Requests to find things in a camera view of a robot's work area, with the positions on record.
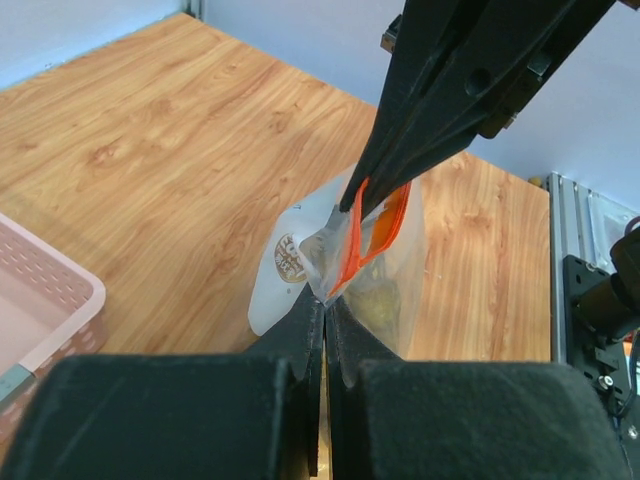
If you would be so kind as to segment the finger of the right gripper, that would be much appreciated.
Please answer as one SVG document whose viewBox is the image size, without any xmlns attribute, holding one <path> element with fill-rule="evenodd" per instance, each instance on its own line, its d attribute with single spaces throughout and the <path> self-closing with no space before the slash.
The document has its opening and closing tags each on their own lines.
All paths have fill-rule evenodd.
<svg viewBox="0 0 640 480">
<path fill-rule="evenodd" d="M 489 91 L 550 24 L 547 1 L 448 2 L 441 55 L 402 136 L 409 181 L 469 145 L 491 111 Z"/>
<path fill-rule="evenodd" d="M 359 191 L 362 206 L 371 209 L 409 181 L 402 173 L 402 136 L 441 55 L 449 21 L 448 1 L 405 3 L 373 128 L 339 203 L 342 212 L 351 209 Z"/>
</svg>

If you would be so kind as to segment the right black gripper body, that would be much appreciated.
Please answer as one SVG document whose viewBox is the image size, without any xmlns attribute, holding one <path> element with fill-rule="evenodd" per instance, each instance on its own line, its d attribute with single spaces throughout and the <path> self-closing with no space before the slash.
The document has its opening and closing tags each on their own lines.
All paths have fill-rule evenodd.
<svg viewBox="0 0 640 480">
<path fill-rule="evenodd" d="M 534 47 L 489 91 L 486 101 L 491 111 L 479 124 L 475 137 L 492 139 L 507 128 L 613 5 L 610 1 L 547 2 L 549 26 Z"/>
</svg>

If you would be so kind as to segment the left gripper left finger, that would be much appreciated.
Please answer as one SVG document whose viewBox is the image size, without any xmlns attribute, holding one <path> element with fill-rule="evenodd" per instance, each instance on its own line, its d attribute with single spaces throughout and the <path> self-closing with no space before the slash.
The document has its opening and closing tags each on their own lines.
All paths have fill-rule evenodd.
<svg viewBox="0 0 640 480">
<path fill-rule="evenodd" d="M 77 355 L 37 388 L 5 479 L 307 479 L 325 310 L 304 288 L 242 353 Z"/>
</svg>

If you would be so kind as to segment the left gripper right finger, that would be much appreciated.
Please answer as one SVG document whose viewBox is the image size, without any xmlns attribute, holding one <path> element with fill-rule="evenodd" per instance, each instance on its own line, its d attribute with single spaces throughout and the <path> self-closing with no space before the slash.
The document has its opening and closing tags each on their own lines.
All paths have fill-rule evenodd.
<svg viewBox="0 0 640 480">
<path fill-rule="evenodd" d="M 596 392 L 558 363 L 399 358 L 343 301 L 325 315 L 337 479 L 631 479 Z"/>
</svg>

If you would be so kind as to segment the clear zip bag orange seal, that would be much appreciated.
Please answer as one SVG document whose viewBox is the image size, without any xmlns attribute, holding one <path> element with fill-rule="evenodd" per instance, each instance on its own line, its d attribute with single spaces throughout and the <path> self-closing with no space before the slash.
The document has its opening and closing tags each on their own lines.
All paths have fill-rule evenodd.
<svg viewBox="0 0 640 480">
<path fill-rule="evenodd" d="M 264 246 L 248 307 L 258 336 L 289 313 L 304 288 L 324 306 L 344 301 L 356 321 L 391 351 L 408 354 L 422 310 L 427 241 L 420 182 L 412 180 L 404 220 L 388 249 L 368 253 L 380 205 L 370 213 L 356 194 L 347 212 L 339 201 L 346 169 L 284 210 Z"/>
</svg>

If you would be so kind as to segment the orange fake orange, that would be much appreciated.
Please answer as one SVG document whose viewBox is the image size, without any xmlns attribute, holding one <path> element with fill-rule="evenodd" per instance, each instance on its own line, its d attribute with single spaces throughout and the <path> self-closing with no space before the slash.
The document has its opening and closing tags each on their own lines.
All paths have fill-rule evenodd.
<svg viewBox="0 0 640 480">
<path fill-rule="evenodd" d="M 369 254 L 379 254 L 393 243 L 404 220 L 409 191 L 409 186 L 400 187 L 380 205 L 382 210 L 374 223 Z"/>
</svg>

